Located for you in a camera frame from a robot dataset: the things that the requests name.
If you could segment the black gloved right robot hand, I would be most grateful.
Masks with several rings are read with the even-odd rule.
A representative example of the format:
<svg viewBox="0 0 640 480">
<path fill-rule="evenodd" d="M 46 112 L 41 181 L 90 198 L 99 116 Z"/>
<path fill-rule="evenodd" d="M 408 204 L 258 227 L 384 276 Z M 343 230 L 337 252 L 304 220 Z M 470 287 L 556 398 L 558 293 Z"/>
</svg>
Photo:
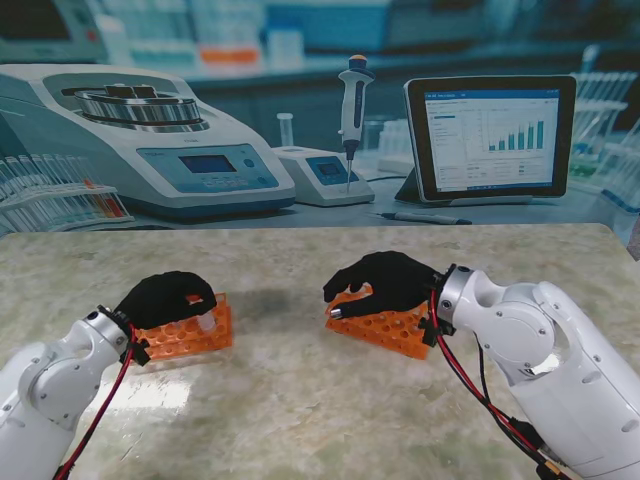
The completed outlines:
<svg viewBox="0 0 640 480">
<path fill-rule="evenodd" d="M 349 289 L 357 292 L 369 284 L 372 293 L 359 300 L 336 304 L 343 318 L 362 317 L 380 312 L 406 312 L 439 291 L 446 276 L 433 268 L 396 251 L 375 252 L 338 270 L 324 285 L 326 303 Z"/>
</svg>

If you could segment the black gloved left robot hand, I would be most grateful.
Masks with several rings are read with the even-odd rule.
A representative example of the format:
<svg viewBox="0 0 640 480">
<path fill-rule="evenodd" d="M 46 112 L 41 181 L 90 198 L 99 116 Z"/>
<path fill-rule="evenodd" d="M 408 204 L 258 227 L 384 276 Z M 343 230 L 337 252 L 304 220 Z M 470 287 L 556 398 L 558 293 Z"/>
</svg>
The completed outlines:
<svg viewBox="0 0 640 480">
<path fill-rule="evenodd" d="M 191 272 L 170 271 L 140 281 L 114 314 L 139 330 L 201 316 L 217 306 L 208 282 Z"/>
</svg>

